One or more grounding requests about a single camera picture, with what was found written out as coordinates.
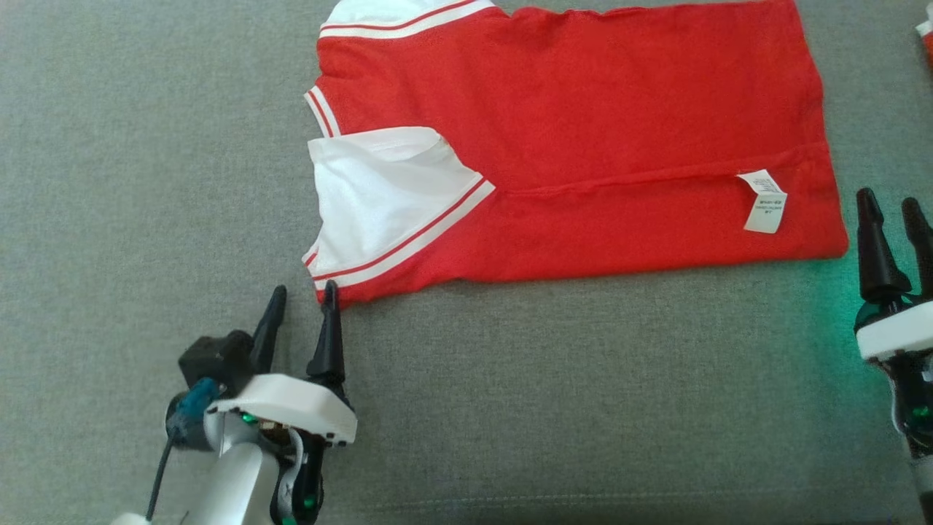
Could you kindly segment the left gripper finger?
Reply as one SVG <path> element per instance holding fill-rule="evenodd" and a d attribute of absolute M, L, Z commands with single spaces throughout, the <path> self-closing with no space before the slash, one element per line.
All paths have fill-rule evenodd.
<path fill-rule="evenodd" d="M 277 334 L 286 312 L 287 288 L 279 285 L 273 290 L 270 301 L 254 329 L 253 349 L 250 360 L 256 373 L 269 373 L 276 352 Z"/>
<path fill-rule="evenodd" d="M 346 382 L 346 362 L 344 362 L 339 286 L 333 280 L 329 280 L 324 286 L 324 301 L 321 310 L 322 326 L 313 358 L 308 362 L 305 372 L 310 382 L 329 389 L 342 389 L 343 383 Z"/>

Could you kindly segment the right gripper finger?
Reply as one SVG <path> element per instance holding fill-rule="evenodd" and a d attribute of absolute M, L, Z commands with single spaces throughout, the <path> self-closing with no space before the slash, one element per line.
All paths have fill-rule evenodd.
<path fill-rule="evenodd" d="M 907 197 L 901 203 L 901 216 L 907 239 L 912 244 L 920 283 L 921 297 L 932 296 L 932 228 L 920 203 Z"/>
<path fill-rule="evenodd" d="M 883 231 L 884 216 L 873 190 L 859 189 L 856 205 L 860 295 L 867 303 L 899 301 L 912 290 L 912 284 L 895 263 Z"/>

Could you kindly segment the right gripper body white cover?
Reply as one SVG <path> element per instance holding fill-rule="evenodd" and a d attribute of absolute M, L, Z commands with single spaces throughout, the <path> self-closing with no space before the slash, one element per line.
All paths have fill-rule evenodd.
<path fill-rule="evenodd" d="M 866 298 L 854 320 L 863 362 L 889 382 L 890 419 L 912 456 L 932 448 L 931 302 L 919 295 Z"/>

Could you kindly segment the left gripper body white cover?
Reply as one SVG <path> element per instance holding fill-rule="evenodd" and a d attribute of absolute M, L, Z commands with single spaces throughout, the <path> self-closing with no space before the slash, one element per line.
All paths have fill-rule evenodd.
<path fill-rule="evenodd" d="M 208 409 L 220 414 L 238 410 L 334 445 L 354 444 L 359 428 L 356 412 L 331 389 L 283 373 L 256 375 L 239 394 L 214 401 Z"/>

